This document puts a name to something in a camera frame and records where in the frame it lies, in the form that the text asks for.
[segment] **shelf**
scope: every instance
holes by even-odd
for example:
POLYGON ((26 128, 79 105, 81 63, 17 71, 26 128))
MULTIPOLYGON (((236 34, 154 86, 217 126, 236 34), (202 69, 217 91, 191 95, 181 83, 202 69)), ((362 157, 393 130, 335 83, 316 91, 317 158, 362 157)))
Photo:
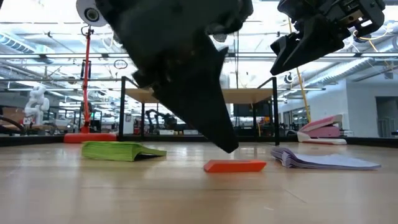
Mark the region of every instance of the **shelf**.
MULTIPOLYGON (((126 94, 140 103, 159 102, 152 96, 152 92, 149 90, 126 89, 126 94)), ((272 96, 272 89, 224 89, 223 94, 225 103, 250 104, 270 98, 272 96)))

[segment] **pink stapler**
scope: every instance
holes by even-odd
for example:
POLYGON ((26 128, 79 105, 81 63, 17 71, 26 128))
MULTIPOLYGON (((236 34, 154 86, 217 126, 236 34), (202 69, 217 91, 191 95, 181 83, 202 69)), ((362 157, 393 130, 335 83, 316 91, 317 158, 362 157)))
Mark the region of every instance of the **pink stapler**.
POLYGON ((343 115, 338 114, 318 121, 312 121, 297 132, 299 142, 317 144, 347 144, 344 139, 328 139, 340 136, 340 127, 343 115))

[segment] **orange block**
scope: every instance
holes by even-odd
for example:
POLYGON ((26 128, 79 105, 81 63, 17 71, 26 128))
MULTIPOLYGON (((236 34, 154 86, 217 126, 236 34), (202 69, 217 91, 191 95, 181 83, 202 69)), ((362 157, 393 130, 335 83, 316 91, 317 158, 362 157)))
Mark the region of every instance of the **orange block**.
POLYGON ((210 160, 204 168, 206 172, 260 172, 266 165, 258 159, 210 160))
POLYGON ((63 137, 64 143, 82 143, 87 141, 117 141, 111 133, 70 133, 63 137))

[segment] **green book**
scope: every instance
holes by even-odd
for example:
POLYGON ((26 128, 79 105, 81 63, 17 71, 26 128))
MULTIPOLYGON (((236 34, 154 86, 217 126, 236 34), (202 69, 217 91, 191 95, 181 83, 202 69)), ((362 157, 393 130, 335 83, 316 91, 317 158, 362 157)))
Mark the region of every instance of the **green book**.
POLYGON ((83 143, 81 154, 85 158, 112 161, 135 161, 137 156, 166 156, 166 151, 149 149, 137 142, 96 142, 83 143))

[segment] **humanoid robot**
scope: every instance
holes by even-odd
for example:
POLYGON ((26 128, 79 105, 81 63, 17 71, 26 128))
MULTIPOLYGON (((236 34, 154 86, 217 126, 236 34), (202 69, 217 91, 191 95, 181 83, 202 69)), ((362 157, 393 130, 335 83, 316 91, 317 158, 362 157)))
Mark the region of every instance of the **humanoid robot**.
POLYGON ((44 86, 36 86, 29 93, 30 98, 25 106, 25 116, 34 117, 34 124, 43 124, 43 111, 50 108, 49 99, 44 97, 46 88, 44 86))

